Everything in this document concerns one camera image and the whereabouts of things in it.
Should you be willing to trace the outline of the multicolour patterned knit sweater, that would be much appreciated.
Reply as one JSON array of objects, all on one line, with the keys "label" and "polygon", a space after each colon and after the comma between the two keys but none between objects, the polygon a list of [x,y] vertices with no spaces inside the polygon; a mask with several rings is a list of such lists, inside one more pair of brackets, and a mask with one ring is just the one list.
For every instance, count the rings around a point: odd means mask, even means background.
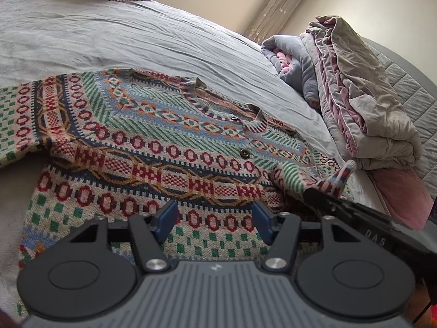
[{"label": "multicolour patterned knit sweater", "polygon": [[284,210],[315,188],[351,198],[339,165],[296,129],[198,78],[111,69],[1,89],[1,164],[46,150],[25,215],[20,267],[91,218],[121,221],[168,200],[174,258],[241,260],[267,246],[254,201]]}]

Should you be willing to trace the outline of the pink pillow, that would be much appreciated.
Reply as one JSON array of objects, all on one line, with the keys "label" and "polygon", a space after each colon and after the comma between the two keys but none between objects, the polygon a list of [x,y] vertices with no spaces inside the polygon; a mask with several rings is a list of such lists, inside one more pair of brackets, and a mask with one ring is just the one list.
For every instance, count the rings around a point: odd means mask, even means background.
[{"label": "pink pillow", "polygon": [[392,217],[410,229],[424,228],[433,200],[413,169],[377,169],[371,170],[368,175]]}]

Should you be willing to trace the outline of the beige and pink comforter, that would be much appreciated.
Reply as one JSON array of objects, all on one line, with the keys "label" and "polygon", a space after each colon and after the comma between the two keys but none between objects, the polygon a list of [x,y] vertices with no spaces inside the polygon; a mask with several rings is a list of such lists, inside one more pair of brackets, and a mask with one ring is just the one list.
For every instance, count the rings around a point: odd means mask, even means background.
[{"label": "beige and pink comforter", "polygon": [[312,58],[322,117],[340,155],[360,169],[411,169],[418,130],[381,62],[340,16],[318,16],[301,34]]}]

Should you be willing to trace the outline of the grey blue folded blanket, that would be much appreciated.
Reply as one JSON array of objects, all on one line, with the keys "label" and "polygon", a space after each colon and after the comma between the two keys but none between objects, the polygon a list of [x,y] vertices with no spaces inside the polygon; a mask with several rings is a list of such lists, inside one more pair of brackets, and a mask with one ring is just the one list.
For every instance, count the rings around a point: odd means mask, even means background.
[{"label": "grey blue folded blanket", "polygon": [[321,109],[312,59],[298,36],[271,36],[262,42],[261,52],[272,63],[282,81],[299,93],[313,109]]}]

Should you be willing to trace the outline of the grey quilted headboard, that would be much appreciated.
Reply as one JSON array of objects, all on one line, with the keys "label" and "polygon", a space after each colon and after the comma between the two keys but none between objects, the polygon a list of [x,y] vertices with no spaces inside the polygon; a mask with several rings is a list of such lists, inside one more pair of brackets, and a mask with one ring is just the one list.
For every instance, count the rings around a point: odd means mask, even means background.
[{"label": "grey quilted headboard", "polygon": [[436,85],[418,68],[392,50],[364,38],[382,64],[421,139],[422,156],[415,172],[436,198]]}]

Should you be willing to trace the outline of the beige window curtain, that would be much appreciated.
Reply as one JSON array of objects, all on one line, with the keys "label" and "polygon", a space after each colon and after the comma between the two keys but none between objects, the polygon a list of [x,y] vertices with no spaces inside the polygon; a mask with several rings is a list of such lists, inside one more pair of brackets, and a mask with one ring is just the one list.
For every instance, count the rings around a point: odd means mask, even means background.
[{"label": "beige window curtain", "polygon": [[257,44],[279,34],[302,0],[269,0],[244,35]]}]

